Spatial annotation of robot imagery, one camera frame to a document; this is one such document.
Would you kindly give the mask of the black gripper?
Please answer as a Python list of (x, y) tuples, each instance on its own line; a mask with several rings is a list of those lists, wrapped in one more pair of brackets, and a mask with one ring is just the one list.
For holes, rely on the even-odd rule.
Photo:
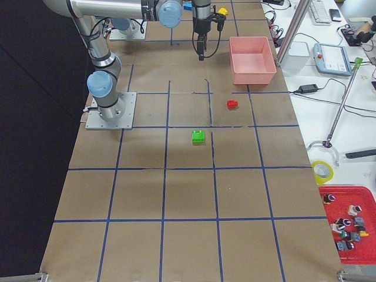
[(211, 24), (217, 24), (217, 31), (222, 32), (226, 16), (216, 11), (216, 6), (193, 5), (193, 32), (197, 33), (197, 54), (200, 61), (204, 61), (206, 51), (207, 33), (211, 31)]

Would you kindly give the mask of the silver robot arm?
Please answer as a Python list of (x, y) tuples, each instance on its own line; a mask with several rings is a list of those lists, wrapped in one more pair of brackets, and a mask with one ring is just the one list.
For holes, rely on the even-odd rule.
[[(228, 11), (224, 8), (217, 10), (210, 1), (191, 1), (190, 4), (193, 24), (191, 43), (199, 60), (203, 61), (213, 56), (213, 54), (205, 54), (207, 34), (211, 31), (211, 24), (213, 22), (217, 24), (219, 33), (217, 47), (219, 47)], [(173, 29), (182, 19), (184, 4), (183, 1), (142, 1), (141, 8), (142, 20), (140, 22), (130, 18), (112, 18), (110, 20), (112, 26), (125, 35), (130, 35), (135, 31), (144, 33), (143, 24), (146, 21), (158, 21), (163, 26)]]
[(116, 93), (121, 62), (110, 51), (100, 21), (142, 19), (174, 28), (183, 13), (182, 1), (44, 1), (44, 4), (51, 11), (73, 19), (96, 69), (89, 75), (87, 86), (103, 120), (122, 116), (125, 104)]

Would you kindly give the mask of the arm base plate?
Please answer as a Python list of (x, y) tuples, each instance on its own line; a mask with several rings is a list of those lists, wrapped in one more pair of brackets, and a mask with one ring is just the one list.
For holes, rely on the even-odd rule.
[(88, 111), (85, 128), (87, 130), (132, 130), (135, 107), (136, 92), (117, 92), (117, 103), (111, 108), (101, 108), (95, 99), (92, 100)]
[(145, 40), (147, 23), (141, 19), (112, 18), (110, 41)]

